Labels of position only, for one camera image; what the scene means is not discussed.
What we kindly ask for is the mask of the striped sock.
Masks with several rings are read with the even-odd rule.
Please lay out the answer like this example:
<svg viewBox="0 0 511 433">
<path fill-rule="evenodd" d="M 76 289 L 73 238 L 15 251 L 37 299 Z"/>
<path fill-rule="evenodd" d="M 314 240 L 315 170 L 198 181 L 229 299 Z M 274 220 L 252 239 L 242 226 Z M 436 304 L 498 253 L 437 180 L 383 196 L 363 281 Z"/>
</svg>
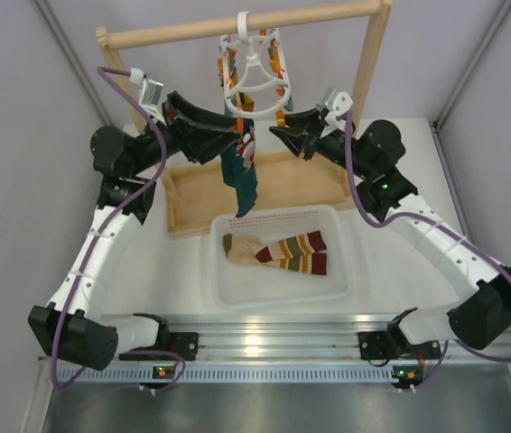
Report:
<svg viewBox="0 0 511 433">
<path fill-rule="evenodd" d="M 222 238 L 222 246 L 232 263 L 245 266 L 270 266 L 269 262 L 273 260 L 327 253 L 321 231 L 290 236 L 270 244 L 263 244 L 253 236 L 227 234 Z"/>
<path fill-rule="evenodd" d="M 311 253 L 289 259 L 273 260 L 269 262 L 269 265 L 291 272 L 325 276 L 327 261 L 326 253 Z"/>
</svg>

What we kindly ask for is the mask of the white plastic clip hanger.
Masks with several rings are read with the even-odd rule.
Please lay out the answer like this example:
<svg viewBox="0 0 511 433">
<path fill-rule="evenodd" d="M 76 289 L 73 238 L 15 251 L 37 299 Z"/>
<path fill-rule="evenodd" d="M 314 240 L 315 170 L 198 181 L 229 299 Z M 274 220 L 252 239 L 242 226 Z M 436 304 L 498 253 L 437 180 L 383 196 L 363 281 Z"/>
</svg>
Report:
<svg viewBox="0 0 511 433">
<path fill-rule="evenodd" d="M 277 28 L 247 29 L 249 12 L 237 14 L 237 33 L 219 39 L 218 75 L 225 111 L 239 119 L 275 118 L 293 110 L 291 82 Z"/>
</svg>

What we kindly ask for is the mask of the teal sock with reindeer patch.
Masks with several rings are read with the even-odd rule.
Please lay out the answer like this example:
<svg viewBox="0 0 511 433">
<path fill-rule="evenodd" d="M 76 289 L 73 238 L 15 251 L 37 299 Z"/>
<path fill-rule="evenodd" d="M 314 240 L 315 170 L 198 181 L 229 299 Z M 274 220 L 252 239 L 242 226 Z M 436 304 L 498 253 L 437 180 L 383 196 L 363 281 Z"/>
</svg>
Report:
<svg viewBox="0 0 511 433">
<path fill-rule="evenodd" d="M 235 189 L 255 189 L 256 140 L 253 132 L 244 133 L 239 143 L 221 153 L 221 171 L 224 183 Z"/>
</svg>

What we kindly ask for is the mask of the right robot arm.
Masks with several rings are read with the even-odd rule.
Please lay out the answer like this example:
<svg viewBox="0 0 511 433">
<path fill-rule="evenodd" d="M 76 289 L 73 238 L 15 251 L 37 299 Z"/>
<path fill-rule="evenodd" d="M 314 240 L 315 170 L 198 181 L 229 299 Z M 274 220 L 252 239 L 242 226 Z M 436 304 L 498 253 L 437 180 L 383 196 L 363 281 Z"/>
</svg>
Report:
<svg viewBox="0 0 511 433">
<path fill-rule="evenodd" d="M 511 327 L 511 266 L 451 228 L 397 169 L 405 147 L 393 122 L 376 120 L 356 138 L 350 114 L 337 115 L 345 125 L 335 128 L 329 128 L 328 116 L 327 109 L 314 108 L 286 116 L 283 126 L 269 131 L 294 155 L 305 160 L 320 155 L 345 169 L 364 221 L 400 235 L 459 297 L 451 304 L 414 307 L 396 316 L 387 326 L 390 351 L 406 358 L 421 344 L 443 340 L 487 359 L 484 349 Z"/>
</svg>

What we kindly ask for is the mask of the orange clothes peg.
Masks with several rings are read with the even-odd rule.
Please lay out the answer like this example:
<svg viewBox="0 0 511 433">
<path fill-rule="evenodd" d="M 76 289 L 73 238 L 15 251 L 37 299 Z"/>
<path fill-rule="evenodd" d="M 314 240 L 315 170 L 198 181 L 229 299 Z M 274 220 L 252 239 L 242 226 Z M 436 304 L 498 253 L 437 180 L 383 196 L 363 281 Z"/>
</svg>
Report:
<svg viewBox="0 0 511 433">
<path fill-rule="evenodd" d="M 285 127 L 285 117 L 284 117 L 284 111 L 283 110 L 278 110 L 276 113 L 275 113 L 275 118 L 276 118 L 276 125 L 278 127 Z"/>
</svg>

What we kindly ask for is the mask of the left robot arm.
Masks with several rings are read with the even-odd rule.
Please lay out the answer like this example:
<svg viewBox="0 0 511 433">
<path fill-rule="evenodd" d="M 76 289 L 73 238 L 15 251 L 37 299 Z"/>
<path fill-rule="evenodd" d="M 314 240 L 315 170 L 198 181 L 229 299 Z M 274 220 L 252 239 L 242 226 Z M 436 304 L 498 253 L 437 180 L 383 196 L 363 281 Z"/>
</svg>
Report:
<svg viewBox="0 0 511 433">
<path fill-rule="evenodd" d="M 167 324 L 154 314 L 101 319 L 120 259 L 153 206 L 157 179 L 139 175 L 176 153 L 205 164 L 242 134 L 233 116 L 201 109 L 177 92 L 167 96 L 161 112 L 137 136 L 107 125 L 90 139 L 93 168 L 103 176 L 91 227 L 63 283 L 46 306 L 33 306 L 28 315 L 40 347 L 53 359 L 101 371 L 133 349 L 152 358 L 170 350 Z"/>
</svg>

